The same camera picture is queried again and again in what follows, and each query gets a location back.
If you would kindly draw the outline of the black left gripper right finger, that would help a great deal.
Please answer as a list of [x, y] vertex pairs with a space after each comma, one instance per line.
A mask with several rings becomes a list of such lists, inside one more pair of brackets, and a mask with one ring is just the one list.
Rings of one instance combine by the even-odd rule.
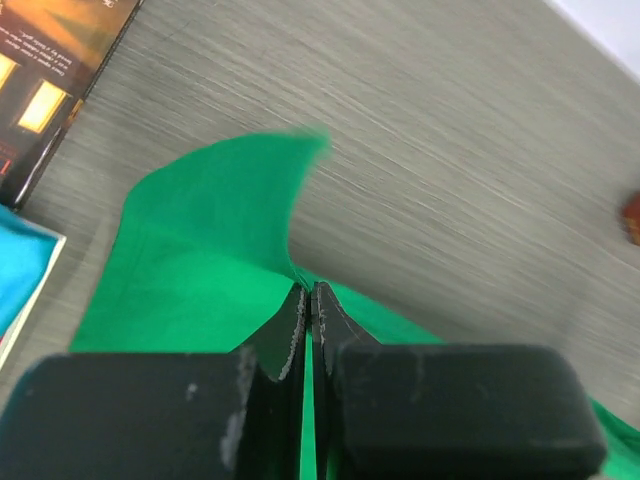
[[527, 344], [384, 344], [310, 296], [321, 479], [586, 479], [607, 444], [575, 370]]

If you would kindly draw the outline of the brown book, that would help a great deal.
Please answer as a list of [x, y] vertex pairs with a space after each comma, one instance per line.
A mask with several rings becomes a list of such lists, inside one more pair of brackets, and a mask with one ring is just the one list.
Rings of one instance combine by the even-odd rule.
[[141, 6], [2, 2], [2, 205], [23, 207]]

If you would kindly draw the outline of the red cube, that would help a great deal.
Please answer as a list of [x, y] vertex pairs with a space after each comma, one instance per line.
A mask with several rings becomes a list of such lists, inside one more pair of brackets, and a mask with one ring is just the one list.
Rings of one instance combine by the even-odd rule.
[[634, 245], [640, 245], [640, 192], [634, 191], [623, 203], [620, 217], [628, 234], [629, 240]]

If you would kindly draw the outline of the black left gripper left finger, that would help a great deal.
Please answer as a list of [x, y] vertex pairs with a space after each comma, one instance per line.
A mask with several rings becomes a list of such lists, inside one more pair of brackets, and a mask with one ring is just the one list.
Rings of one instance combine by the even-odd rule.
[[228, 353], [82, 353], [25, 372], [1, 416], [5, 479], [295, 479], [306, 293]]

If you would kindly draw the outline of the green t shirt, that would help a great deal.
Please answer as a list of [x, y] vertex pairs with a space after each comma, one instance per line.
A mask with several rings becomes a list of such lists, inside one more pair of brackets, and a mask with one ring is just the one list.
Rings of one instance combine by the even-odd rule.
[[[250, 134], [147, 175], [125, 201], [113, 249], [71, 344], [77, 354], [228, 353], [280, 309], [292, 287], [302, 287], [305, 361], [296, 479], [321, 479], [310, 326], [315, 284], [327, 283], [346, 313], [384, 344], [473, 344], [445, 342], [291, 260], [291, 210], [325, 147], [325, 138], [314, 133]], [[637, 478], [638, 431], [588, 399], [607, 444], [596, 474]]]

